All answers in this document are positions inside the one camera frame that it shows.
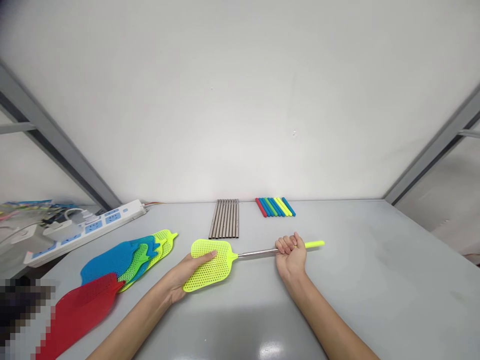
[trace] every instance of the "hand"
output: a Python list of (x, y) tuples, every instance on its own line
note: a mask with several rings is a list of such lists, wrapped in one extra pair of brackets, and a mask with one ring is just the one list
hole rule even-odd
[(195, 270), (197, 270), (200, 265), (212, 260), (216, 255), (217, 250), (213, 250), (197, 258), (193, 258), (192, 254), (188, 254), (177, 266), (173, 267), (161, 278), (159, 283), (164, 283), (165, 286), (170, 289), (170, 301), (172, 304), (185, 296), (186, 292), (183, 286), (194, 274)]
[(307, 249), (305, 249), (304, 241), (297, 232), (290, 237), (279, 237), (275, 241), (275, 246), (280, 250), (276, 254), (276, 268), (284, 283), (298, 280), (307, 274), (305, 272)]

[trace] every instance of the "metal frame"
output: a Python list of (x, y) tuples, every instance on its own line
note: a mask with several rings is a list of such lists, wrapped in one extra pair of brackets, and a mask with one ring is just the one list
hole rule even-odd
[(395, 205), (410, 189), (464, 137), (480, 139), (480, 132), (470, 130), (480, 119), (480, 88), (463, 103), (446, 125), (413, 161), (384, 199)]
[(101, 208), (111, 210), (122, 204), (55, 121), (2, 64), (0, 108), (14, 122), (0, 127), (0, 134), (24, 132)]

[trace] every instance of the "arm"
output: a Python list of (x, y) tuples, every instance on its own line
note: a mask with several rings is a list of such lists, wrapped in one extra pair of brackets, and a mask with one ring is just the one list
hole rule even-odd
[(330, 360), (379, 358), (335, 312), (305, 272), (307, 250), (298, 233), (275, 242), (281, 279)]
[(135, 305), (87, 360), (130, 360), (167, 309), (185, 296), (184, 283), (216, 250), (201, 257), (188, 254), (165, 274)]

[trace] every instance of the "white wall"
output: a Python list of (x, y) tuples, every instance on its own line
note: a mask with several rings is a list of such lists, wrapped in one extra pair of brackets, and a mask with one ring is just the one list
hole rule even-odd
[(7, 1), (0, 58), (123, 202), (381, 198), (480, 81), (474, 0)]
[(462, 140), (396, 207), (458, 253), (480, 254), (480, 139)]
[[(0, 125), (12, 122), (0, 111)], [(93, 201), (21, 132), (0, 135), (0, 203), (53, 199), (66, 204)]]

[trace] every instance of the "forearm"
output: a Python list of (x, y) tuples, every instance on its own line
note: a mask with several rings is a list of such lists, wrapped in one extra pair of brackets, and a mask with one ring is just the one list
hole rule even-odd
[(330, 360), (378, 359), (320, 294), (306, 274), (285, 281)]
[(160, 280), (87, 360), (130, 360), (170, 305), (170, 289)]

